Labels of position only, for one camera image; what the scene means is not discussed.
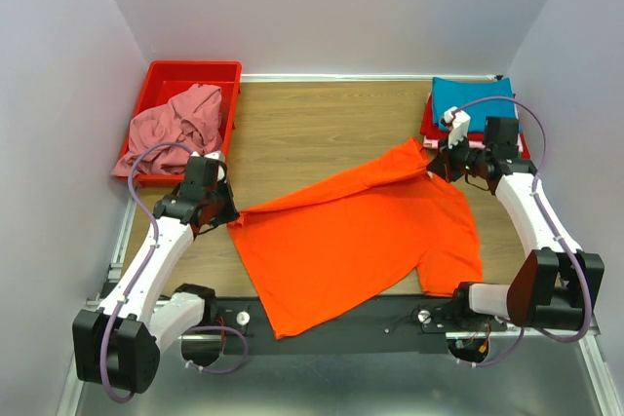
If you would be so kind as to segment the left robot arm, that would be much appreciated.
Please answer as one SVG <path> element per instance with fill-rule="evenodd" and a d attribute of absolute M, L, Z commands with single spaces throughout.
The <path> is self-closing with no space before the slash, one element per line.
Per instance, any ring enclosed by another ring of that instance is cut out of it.
<path fill-rule="evenodd" d="M 76 373 L 126 403 L 153 382 L 162 354 L 187 333 L 234 333 L 215 292 L 183 284 L 157 304 L 174 266 L 197 237 L 238 218 L 224 155 L 189 155 L 182 181 L 147 211 L 150 227 L 131 266 L 93 310 L 72 324 Z"/>

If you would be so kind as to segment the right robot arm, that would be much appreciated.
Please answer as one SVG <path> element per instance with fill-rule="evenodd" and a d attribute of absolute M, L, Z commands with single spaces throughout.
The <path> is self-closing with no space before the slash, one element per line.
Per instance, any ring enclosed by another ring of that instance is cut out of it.
<path fill-rule="evenodd" d="M 447 182 L 480 178 L 506 209 L 526 259 L 510 284 L 463 282 L 448 306 L 450 322 L 468 330 L 484 316 L 530 327 L 559 342 L 578 341 L 591 326 L 605 265 L 583 250 L 547 200 L 536 165 L 522 156 L 515 118 L 489 117 L 484 145 L 468 141 L 469 115 L 444 114 L 449 129 L 429 172 Z"/>

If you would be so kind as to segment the orange t-shirt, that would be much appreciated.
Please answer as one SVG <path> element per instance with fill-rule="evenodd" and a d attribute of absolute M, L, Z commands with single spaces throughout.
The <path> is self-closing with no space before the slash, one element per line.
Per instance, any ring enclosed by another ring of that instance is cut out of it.
<path fill-rule="evenodd" d="M 427 165 L 409 139 L 229 224 L 276 338 L 332 320 L 410 272 L 434 296 L 483 279 L 469 204 Z"/>

